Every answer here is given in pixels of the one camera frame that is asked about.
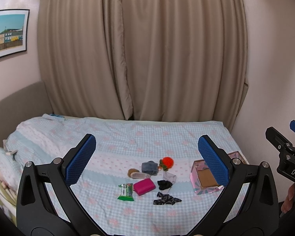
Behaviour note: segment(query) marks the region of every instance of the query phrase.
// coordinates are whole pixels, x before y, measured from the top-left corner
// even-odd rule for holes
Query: human hand
[[[288,190],[288,195],[285,198],[285,201],[281,207],[281,211],[283,213],[287,213],[288,211],[290,211],[293,207],[293,198],[295,195],[295,183],[292,184]]]

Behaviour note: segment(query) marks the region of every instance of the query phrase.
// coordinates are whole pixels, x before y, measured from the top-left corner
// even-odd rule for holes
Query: curtain fold
[[[55,113],[128,119],[121,0],[41,0],[38,55]]]
[[[229,130],[247,64],[243,0],[122,0],[135,120],[218,120]]]

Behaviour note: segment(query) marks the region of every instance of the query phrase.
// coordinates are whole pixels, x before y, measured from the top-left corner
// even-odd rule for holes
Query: wall
[[[251,164],[269,162],[279,201],[292,182],[276,172],[279,152],[265,139],[275,127],[293,146],[295,133],[295,0],[244,0],[248,24],[249,89],[232,136]]]
[[[27,51],[0,58],[0,100],[41,79],[37,55],[40,0],[0,0],[1,9],[30,9]]]

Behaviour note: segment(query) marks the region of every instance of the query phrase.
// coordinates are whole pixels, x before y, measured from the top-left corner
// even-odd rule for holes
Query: picture frame
[[[28,9],[0,10],[0,58],[27,51]]]

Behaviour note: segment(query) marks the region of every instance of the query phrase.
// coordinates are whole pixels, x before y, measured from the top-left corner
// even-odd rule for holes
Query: green plastic wrapper
[[[133,184],[121,184],[119,187],[121,187],[121,194],[118,199],[134,201],[134,198],[132,197]]]

